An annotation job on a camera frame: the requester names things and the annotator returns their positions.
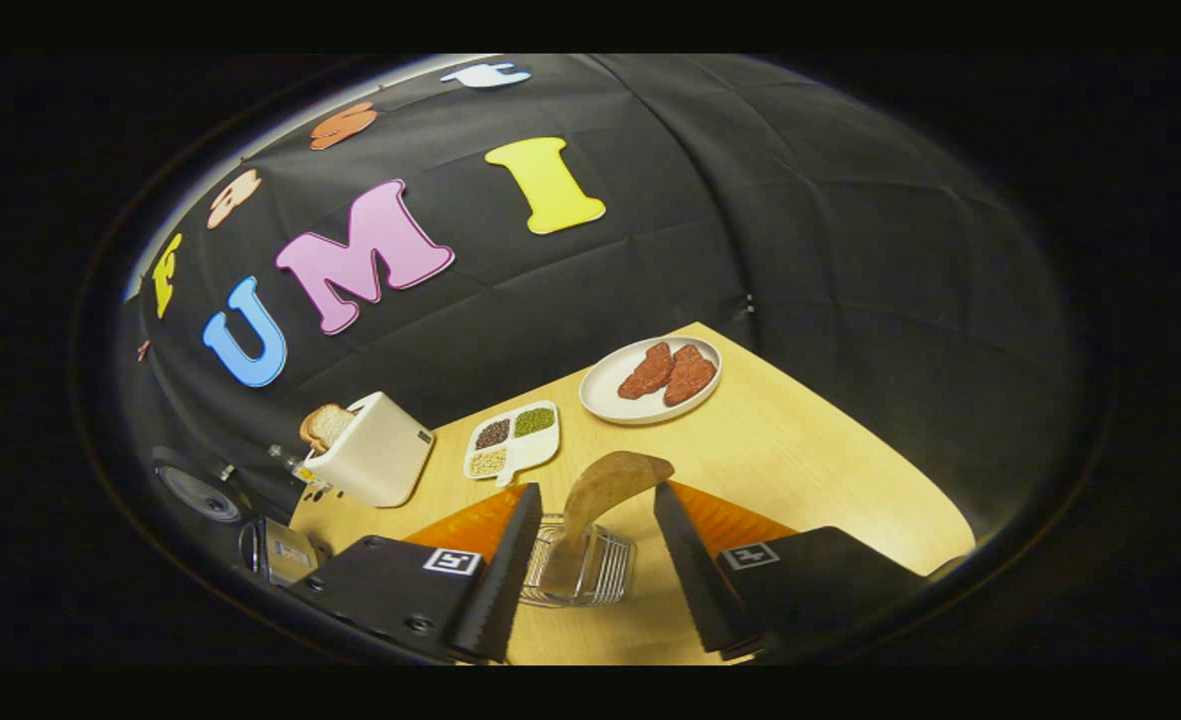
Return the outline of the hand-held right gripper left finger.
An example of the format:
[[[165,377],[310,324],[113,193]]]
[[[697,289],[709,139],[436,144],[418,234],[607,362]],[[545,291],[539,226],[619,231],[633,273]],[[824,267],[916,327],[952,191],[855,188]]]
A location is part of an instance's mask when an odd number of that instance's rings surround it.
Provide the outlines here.
[[[363,537],[287,593],[407,656],[502,662],[541,505],[536,484],[518,484],[426,528],[422,539]]]

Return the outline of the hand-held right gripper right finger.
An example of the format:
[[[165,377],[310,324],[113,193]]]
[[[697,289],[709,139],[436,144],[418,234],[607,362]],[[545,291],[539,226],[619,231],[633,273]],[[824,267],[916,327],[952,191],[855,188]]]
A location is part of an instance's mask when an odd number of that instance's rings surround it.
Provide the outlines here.
[[[929,588],[837,526],[795,530],[677,480],[653,512],[702,646],[724,660],[833,655]]]

